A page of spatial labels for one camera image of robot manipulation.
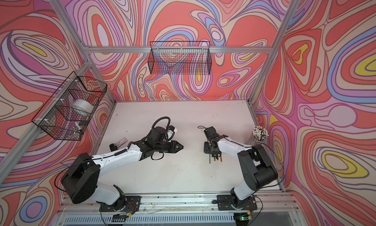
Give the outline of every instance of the black motor housing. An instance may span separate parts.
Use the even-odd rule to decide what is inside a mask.
[[[260,164],[257,166],[253,162],[253,152],[256,152],[256,156],[260,160]],[[261,144],[239,152],[238,158],[244,181],[253,191],[258,191],[278,178],[278,172]]]
[[[79,204],[89,199],[97,187],[100,166],[96,165],[91,158],[92,156],[88,153],[78,155],[61,178],[61,183],[73,204]]]

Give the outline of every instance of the wire basket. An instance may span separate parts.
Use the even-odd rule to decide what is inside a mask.
[[[210,75],[208,41],[152,41],[150,46],[150,74]]]
[[[73,79],[69,79],[70,76],[68,76],[62,83],[60,88],[65,82],[68,82],[69,86],[60,98],[53,99],[56,102],[50,111],[43,118],[36,118],[51,97],[32,119],[35,125],[39,126],[54,139],[81,140],[107,91],[107,84],[104,82],[92,77],[77,76],[75,73],[74,75]],[[93,106],[92,111],[87,112],[71,107],[77,99],[85,100],[91,104]]]

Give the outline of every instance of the black tube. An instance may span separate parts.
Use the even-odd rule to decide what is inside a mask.
[[[152,129],[155,127],[155,125],[156,125],[160,120],[163,120],[163,119],[168,119],[168,123],[167,123],[167,126],[166,126],[166,130],[167,130],[167,128],[170,126],[170,121],[171,121],[171,119],[170,119],[169,117],[161,117],[161,118],[158,118],[158,119],[154,122],[154,124],[153,124],[153,126],[152,126]]]

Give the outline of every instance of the mounting plate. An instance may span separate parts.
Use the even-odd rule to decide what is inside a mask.
[[[125,204],[125,208],[121,212],[134,212],[134,211],[138,211],[139,206],[140,206],[141,196],[125,196],[125,197],[127,198],[127,202],[129,202],[129,203]],[[115,211],[115,209],[113,207],[107,206],[107,205],[105,206],[103,204],[100,205],[99,210],[101,212],[118,212],[118,211]]]
[[[254,196],[250,196],[245,200],[242,200],[235,209],[231,203],[231,195],[217,195],[217,200],[228,203],[218,203],[218,210],[220,211],[233,211],[233,210],[249,210],[250,212],[257,210],[257,204]]]

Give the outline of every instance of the vent grille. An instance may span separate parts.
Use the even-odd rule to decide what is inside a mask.
[[[233,213],[197,214],[135,214],[128,219],[114,219],[112,215],[102,215],[106,224],[124,223],[233,223]],[[63,225],[103,225],[100,215],[67,215]]]

